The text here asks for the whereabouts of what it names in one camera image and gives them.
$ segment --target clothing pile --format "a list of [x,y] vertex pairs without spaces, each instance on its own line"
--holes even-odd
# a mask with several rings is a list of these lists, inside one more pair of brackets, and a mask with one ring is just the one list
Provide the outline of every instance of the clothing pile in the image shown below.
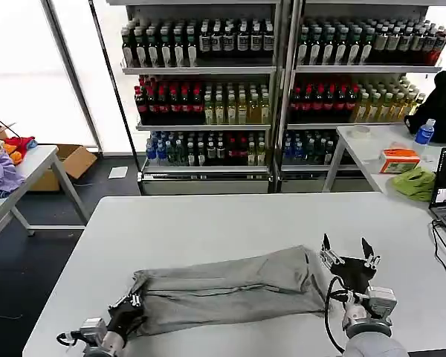
[[0,199],[10,195],[23,183],[25,179],[16,172],[15,165],[22,162],[29,148],[36,146],[34,138],[5,140],[0,140]]

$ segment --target gray cloth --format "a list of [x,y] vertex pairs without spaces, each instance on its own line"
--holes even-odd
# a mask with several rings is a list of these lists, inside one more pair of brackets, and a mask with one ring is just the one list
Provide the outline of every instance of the gray cloth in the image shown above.
[[213,324],[322,313],[326,284],[317,255],[300,246],[261,257],[187,268],[140,270],[143,335]]

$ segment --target white folding table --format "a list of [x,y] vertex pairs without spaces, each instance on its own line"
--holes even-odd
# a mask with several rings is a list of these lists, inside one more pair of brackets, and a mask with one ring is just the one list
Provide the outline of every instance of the white folding table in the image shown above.
[[74,208],[86,224],[89,220],[89,213],[77,195],[73,184],[69,181],[68,175],[56,156],[58,148],[56,145],[39,145],[27,151],[23,161],[16,166],[16,171],[23,177],[25,182],[15,191],[13,191],[7,198],[0,199],[0,232],[8,224],[8,222],[15,216],[20,223],[27,229],[29,234],[33,234],[38,230],[82,230],[84,225],[30,225],[23,215],[16,209],[16,203],[23,195],[30,189],[31,186],[42,176],[42,174],[49,168],[54,171],[56,177],[59,179],[62,189],[68,195],[69,199],[74,205]]
[[[140,196],[102,199],[59,277],[24,357],[82,356],[61,332],[106,316],[132,272],[267,254],[294,245],[315,251],[324,233],[341,256],[363,257],[361,237],[381,255],[372,285],[394,290],[394,338],[409,351],[446,348],[446,276],[433,256],[431,217],[382,193]],[[440,251],[446,262],[444,251]],[[326,277],[330,273],[325,269]],[[339,344],[343,307],[330,314]],[[124,356],[329,357],[339,355],[323,318],[290,315],[198,327],[130,341]]]
[[[408,132],[408,128],[403,124],[369,126],[370,134],[365,138],[355,137],[352,134],[354,129],[357,129],[357,127],[337,127],[339,141],[324,182],[323,192],[330,192],[340,166],[343,151],[346,149],[374,191],[383,192],[393,198],[401,197],[402,195],[397,193],[389,182],[395,175],[379,173],[379,166],[376,161],[381,151],[389,149],[393,143],[403,144],[408,148],[412,147],[413,136]],[[446,147],[446,144],[430,143],[421,157],[420,165],[436,172],[442,147]]]

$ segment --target orange box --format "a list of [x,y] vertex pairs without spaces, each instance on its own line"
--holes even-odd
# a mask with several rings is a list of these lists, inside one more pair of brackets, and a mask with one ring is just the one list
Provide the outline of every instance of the orange box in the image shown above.
[[386,149],[380,154],[380,173],[404,173],[418,165],[420,158],[414,150]]

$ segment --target floor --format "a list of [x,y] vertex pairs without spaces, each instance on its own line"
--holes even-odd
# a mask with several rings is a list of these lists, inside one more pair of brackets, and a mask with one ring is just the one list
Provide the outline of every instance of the floor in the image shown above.
[[[128,166],[127,176],[108,180],[111,168],[116,166]],[[139,195],[136,173],[131,158],[100,159],[76,183],[76,189],[85,206],[93,211],[104,196]],[[17,206],[31,224],[80,224],[62,193],[29,193]],[[16,220],[0,233],[0,356],[22,354],[79,237],[80,232],[37,232],[27,237]],[[446,350],[410,355],[446,357]]]

